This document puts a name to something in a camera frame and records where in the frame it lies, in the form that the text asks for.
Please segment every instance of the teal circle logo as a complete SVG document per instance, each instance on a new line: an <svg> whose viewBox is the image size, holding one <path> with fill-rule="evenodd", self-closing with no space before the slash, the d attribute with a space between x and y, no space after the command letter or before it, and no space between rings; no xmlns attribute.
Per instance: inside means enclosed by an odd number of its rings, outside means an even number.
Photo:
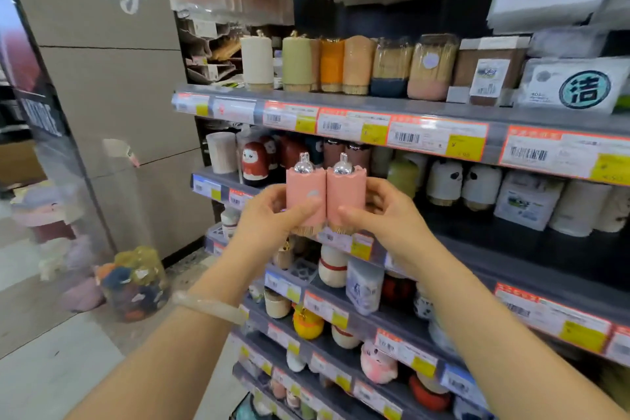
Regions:
<svg viewBox="0 0 630 420"><path fill-rule="evenodd" d="M585 70L567 78L560 87L560 102L567 108L584 110L601 103L610 93L610 78L596 70Z"/></svg>

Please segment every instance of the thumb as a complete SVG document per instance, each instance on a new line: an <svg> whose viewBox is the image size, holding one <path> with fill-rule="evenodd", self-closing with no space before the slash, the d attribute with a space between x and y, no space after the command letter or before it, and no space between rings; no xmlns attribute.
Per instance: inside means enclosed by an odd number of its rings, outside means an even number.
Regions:
<svg viewBox="0 0 630 420"><path fill-rule="evenodd" d="M280 219L282 227L287 231L291 231L317 213L317 210L320 209L323 202L324 201L319 196L309 196L300 204L282 213L278 213L276 216Z"/></svg>
<svg viewBox="0 0 630 420"><path fill-rule="evenodd" d="M340 206L338 212L345 225L357 230L365 229L374 234L379 231L383 221L380 215L374 215L365 209L352 208L351 206Z"/></svg>

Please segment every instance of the pink cat figurine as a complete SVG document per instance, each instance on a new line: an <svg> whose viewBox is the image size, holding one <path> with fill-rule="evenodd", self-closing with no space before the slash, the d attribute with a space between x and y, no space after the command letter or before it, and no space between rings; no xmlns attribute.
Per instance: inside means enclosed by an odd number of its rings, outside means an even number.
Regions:
<svg viewBox="0 0 630 420"><path fill-rule="evenodd" d="M368 341L361 347L361 368L376 384L386 384L398 376L398 362Z"/></svg>

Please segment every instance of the person's right arm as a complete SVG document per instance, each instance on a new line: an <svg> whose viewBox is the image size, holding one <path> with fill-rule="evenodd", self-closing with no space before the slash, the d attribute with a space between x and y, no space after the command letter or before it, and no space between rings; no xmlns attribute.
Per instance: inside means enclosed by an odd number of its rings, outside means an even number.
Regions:
<svg viewBox="0 0 630 420"><path fill-rule="evenodd" d="M370 211L340 208L346 223L374 233L421 282L501 420L627 420L627 414L536 337L429 231L413 201L368 178Z"/></svg>

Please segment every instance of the peach toothpick holder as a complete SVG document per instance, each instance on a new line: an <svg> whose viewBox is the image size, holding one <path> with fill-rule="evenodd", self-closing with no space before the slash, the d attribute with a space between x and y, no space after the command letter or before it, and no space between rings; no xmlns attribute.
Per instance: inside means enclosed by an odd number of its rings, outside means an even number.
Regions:
<svg viewBox="0 0 630 420"><path fill-rule="evenodd" d="M360 166L352 166L348 155L342 153L340 161L326 173L326 212L328 227L339 234L354 234L344 226L339 216L339 206L366 209L367 171Z"/></svg>
<svg viewBox="0 0 630 420"><path fill-rule="evenodd" d="M287 170L287 209L309 196L319 196L324 202L314 215L292 231L299 236L317 235L326 225L326 171L315 169L309 153L300 153L300 161Z"/></svg>

